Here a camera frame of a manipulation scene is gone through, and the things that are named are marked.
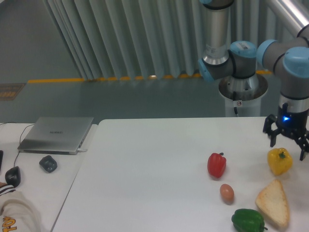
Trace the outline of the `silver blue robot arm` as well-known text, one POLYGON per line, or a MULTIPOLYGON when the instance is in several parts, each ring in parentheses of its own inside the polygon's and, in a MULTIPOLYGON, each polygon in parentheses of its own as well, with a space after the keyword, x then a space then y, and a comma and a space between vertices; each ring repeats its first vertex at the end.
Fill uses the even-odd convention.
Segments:
POLYGON ((270 146, 281 134, 300 147, 300 159, 309 152, 309 13, 301 3, 293 0, 269 0, 267 5, 282 20, 295 38, 286 43, 266 40, 255 47, 248 41, 226 45, 227 21, 231 0, 204 0, 208 11, 206 49, 199 59, 204 80, 229 80, 220 88, 223 96, 233 101, 260 97, 265 86, 255 76, 255 65, 271 71, 281 80, 276 116, 269 115, 263 132, 270 138, 270 146))

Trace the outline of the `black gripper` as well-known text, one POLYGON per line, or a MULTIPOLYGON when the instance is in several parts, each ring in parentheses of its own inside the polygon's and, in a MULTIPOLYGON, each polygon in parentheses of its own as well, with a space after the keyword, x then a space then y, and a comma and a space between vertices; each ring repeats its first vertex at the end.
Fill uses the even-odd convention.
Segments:
POLYGON ((270 139, 270 147, 276 144, 277 135, 281 134, 291 139, 296 139, 296 144, 300 147, 299 160, 303 161, 309 153, 309 131, 306 129, 307 111, 290 112, 289 104, 285 102, 278 109, 278 117, 270 114, 265 118, 263 133, 267 134, 270 139))

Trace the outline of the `white sleeved forearm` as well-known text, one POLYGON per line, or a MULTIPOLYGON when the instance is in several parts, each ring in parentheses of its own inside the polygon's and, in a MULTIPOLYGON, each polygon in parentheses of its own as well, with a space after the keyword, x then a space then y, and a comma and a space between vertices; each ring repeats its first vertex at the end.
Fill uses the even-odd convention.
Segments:
POLYGON ((0 184, 0 230, 2 232, 40 232, 40 214, 22 192, 0 184))

